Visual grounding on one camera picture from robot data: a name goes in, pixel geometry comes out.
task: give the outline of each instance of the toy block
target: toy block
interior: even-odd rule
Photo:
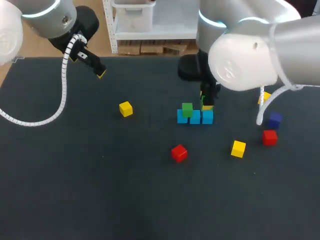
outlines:
[[[202,108],[201,110],[202,111],[212,111],[214,109],[214,106],[205,106],[205,105],[202,105]]]
[[[119,105],[119,108],[120,108],[121,114],[124,117],[128,117],[128,116],[134,114],[134,110],[133,110],[131,104],[128,101],[121,103]]]
[[[282,115],[272,112],[269,118],[268,127],[271,129],[279,129],[282,119]]]
[[[177,119],[178,124],[187,124],[188,123],[188,118],[183,116],[182,109],[178,109],[176,111],[176,119]]]
[[[214,123],[214,111],[208,110],[202,112],[202,124]]]
[[[264,98],[263,98],[264,101],[263,102],[265,103],[268,100],[268,98],[270,98],[270,96],[271,96],[271,94],[265,91],[264,92]]]
[[[241,141],[234,141],[231,155],[242,159],[245,153],[245,149],[246,143]]]
[[[171,150],[171,156],[177,163],[181,163],[183,160],[187,158],[188,151],[184,148],[184,146],[179,144]]]
[[[262,143],[265,146],[274,146],[278,142],[277,132],[275,130],[263,131]]]
[[[193,111],[192,103],[182,103],[182,115],[185,118],[191,118],[192,111]]]
[[[190,117],[190,124],[200,124],[200,123],[201,123],[200,110],[193,110],[192,117]]]

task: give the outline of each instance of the white spiral cable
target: white spiral cable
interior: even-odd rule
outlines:
[[[9,116],[1,108],[0,108],[0,115],[14,124],[18,124],[18,125],[25,126],[25,127],[42,126],[42,125],[45,125],[45,124],[48,124],[48,123],[54,121],[57,117],[59,117],[59,115],[62,113],[62,111],[65,108],[66,100],[67,100],[67,65],[68,65],[69,55],[71,53],[71,50],[72,50],[74,44],[78,40],[80,40],[84,44],[87,44],[87,39],[84,36],[82,36],[81,34],[75,34],[75,35],[73,35],[72,39],[70,40],[68,46],[65,49],[63,61],[62,61],[62,67],[61,67],[62,96],[61,96],[60,106],[54,115],[52,115],[51,117],[49,117],[46,120],[37,121],[37,122],[26,122],[26,121],[17,120],[15,118],[13,118],[12,116]]]

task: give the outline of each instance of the green cube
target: green cube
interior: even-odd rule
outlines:
[[[185,118],[191,118],[193,110],[192,103],[182,103],[182,116]]]

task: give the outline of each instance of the red cube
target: red cube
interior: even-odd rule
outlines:
[[[171,156],[177,163],[181,163],[188,156],[188,151],[181,144],[171,150]]]
[[[275,130],[263,131],[262,143],[265,146],[274,146],[278,142],[277,132]]]

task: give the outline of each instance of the yellow cube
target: yellow cube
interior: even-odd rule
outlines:
[[[212,110],[212,109],[214,109],[214,106],[205,106],[205,105],[203,105],[202,106],[202,111],[210,111],[210,110]]]
[[[242,158],[244,156],[245,149],[246,144],[244,142],[234,141],[231,155],[238,158]]]
[[[128,117],[134,114],[134,110],[128,101],[121,103],[119,107],[120,107],[120,112],[124,117]]]
[[[268,92],[264,92],[264,103],[268,100],[268,98],[270,98],[270,96],[271,96],[271,94],[270,93],[268,93]]]

